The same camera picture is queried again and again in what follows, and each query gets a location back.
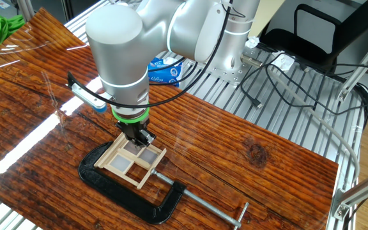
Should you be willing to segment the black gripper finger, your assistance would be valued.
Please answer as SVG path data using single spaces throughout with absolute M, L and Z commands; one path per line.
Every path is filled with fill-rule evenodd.
M 134 142 L 136 146 L 148 147 L 155 139 L 156 135 L 144 128 L 135 132 Z
M 128 123 L 116 123 L 116 126 L 121 130 L 127 140 L 130 140 L 130 125 Z

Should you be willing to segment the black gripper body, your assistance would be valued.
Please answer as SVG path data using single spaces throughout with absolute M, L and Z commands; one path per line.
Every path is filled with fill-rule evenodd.
M 136 131 L 146 128 L 146 123 L 144 121 L 128 124 L 130 125 L 130 139 L 134 139 Z

